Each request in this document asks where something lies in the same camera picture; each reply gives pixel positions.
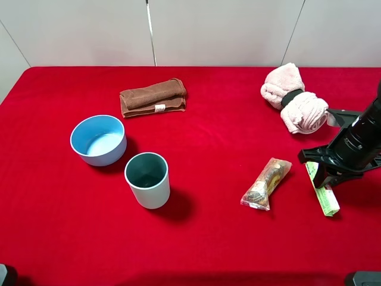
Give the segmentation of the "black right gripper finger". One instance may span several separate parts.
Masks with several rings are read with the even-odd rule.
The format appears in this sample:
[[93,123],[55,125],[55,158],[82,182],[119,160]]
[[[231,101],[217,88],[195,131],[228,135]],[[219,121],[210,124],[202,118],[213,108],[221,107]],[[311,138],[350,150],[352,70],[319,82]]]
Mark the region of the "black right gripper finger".
[[313,184],[315,188],[324,187],[327,182],[327,172],[324,164],[314,162],[316,173],[313,177]]
[[340,110],[327,109],[327,124],[331,127],[341,127]]

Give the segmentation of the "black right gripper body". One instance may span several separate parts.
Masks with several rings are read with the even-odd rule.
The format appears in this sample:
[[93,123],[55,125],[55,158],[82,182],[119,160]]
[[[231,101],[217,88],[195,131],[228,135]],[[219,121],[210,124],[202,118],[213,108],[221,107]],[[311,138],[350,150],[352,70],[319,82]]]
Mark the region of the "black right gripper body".
[[340,173],[363,173],[380,167],[380,109],[340,110],[341,129],[327,145],[303,149],[301,163],[314,161]]

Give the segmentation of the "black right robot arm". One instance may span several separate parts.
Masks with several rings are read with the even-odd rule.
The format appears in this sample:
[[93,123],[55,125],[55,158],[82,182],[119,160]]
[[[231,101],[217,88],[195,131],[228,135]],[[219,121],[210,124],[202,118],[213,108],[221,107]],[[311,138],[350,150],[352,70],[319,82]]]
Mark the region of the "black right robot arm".
[[340,131],[327,145],[303,149],[300,163],[315,162],[318,170],[313,177],[317,187],[332,186],[363,175],[380,167],[380,87],[377,97],[364,112],[328,109],[328,123]]

